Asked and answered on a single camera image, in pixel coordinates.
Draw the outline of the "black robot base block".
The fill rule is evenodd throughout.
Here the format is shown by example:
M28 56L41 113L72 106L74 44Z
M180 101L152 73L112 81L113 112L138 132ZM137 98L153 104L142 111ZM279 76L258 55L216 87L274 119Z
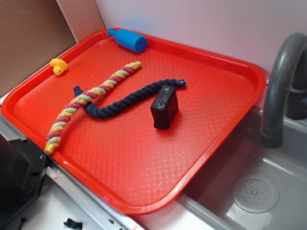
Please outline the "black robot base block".
M0 137L0 228L39 198L47 155L29 139Z

